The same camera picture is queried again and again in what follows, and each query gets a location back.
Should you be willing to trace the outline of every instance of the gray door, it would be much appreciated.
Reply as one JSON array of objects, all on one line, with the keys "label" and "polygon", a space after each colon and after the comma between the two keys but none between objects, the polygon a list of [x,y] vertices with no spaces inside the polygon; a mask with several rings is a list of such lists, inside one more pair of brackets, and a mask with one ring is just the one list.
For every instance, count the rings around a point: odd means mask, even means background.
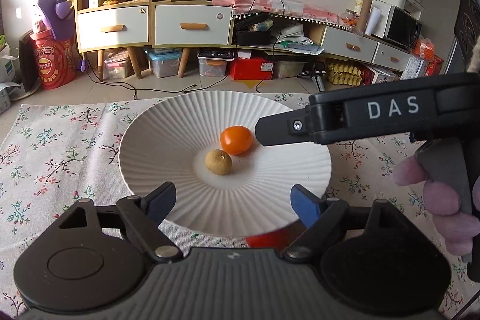
[{"label": "gray door", "polygon": [[460,0],[422,0],[422,4],[425,7],[422,35],[434,43],[435,54],[446,60],[454,39]]}]

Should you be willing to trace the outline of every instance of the screw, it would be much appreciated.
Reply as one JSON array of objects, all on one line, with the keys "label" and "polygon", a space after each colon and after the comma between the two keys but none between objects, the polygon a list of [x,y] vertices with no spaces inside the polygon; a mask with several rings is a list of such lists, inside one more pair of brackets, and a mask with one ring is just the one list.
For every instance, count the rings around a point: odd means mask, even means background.
[{"label": "screw", "polygon": [[286,255],[289,258],[303,260],[312,256],[311,249],[307,247],[293,247],[286,250]]},{"label": "screw", "polygon": [[162,246],[155,250],[155,255],[159,258],[173,258],[179,253],[178,251],[179,249],[174,246]]},{"label": "screw", "polygon": [[300,121],[297,120],[293,123],[293,129],[295,129],[297,132],[301,131],[302,128],[303,124]]}]

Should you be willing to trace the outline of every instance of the white drawer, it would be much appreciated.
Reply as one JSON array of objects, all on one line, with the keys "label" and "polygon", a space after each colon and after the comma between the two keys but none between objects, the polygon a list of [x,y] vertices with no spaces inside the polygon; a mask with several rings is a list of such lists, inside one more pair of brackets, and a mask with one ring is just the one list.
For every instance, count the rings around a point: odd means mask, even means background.
[{"label": "white drawer", "polygon": [[405,71],[409,62],[410,54],[382,43],[378,44],[377,51],[373,57],[373,63],[384,67]]},{"label": "white drawer", "polygon": [[377,41],[354,33],[327,27],[323,36],[323,52],[371,63]]},{"label": "white drawer", "polygon": [[148,45],[148,6],[121,7],[79,14],[78,33],[83,52],[115,45]]},{"label": "white drawer", "polygon": [[231,7],[161,4],[155,7],[155,45],[228,45]]}]

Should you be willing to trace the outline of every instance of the white plate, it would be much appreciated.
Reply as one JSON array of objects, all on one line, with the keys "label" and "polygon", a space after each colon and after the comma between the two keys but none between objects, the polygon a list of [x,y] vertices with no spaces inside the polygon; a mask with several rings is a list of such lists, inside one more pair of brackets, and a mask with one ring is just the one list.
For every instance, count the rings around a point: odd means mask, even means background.
[{"label": "white plate", "polygon": [[260,117],[291,109],[257,95],[198,91],[165,100],[130,124],[119,166],[131,192],[145,196],[165,181],[177,188],[167,220],[222,237],[255,236],[283,228],[298,217],[290,190],[301,184],[325,193],[332,163],[328,148],[313,143],[263,147],[232,156],[225,176],[205,167],[208,151],[220,149],[220,133],[242,125],[254,131]]}]

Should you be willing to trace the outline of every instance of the floral pattern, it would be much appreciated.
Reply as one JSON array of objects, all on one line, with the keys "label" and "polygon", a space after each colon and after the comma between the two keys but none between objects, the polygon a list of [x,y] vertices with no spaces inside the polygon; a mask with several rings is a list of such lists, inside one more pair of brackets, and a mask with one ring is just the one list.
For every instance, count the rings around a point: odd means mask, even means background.
[{"label": "floral pattern", "polygon": [[[291,109],[308,104],[307,94],[263,94]],[[164,99],[89,105],[25,106],[0,147],[0,310],[17,316],[25,304],[13,283],[15,260],[76,200],[111,205],[129,195],[119,168],[118,150],[127,127],[144,110]],[[408,134],[379,136],[330,145],[332,177],[326,195],[352,206],[387,199],[445,254],[452,282],[440,307],[447,317],[478,290],[466,276],[466,265],[449,255],[426,211],[422,185],[397,187],[395,164],[422,143]],[[167,222],[160,229],[182,251],[190,247],[246,247],[243,238],[213,238]],[[474,308],[480,308],[480,300]]]}]

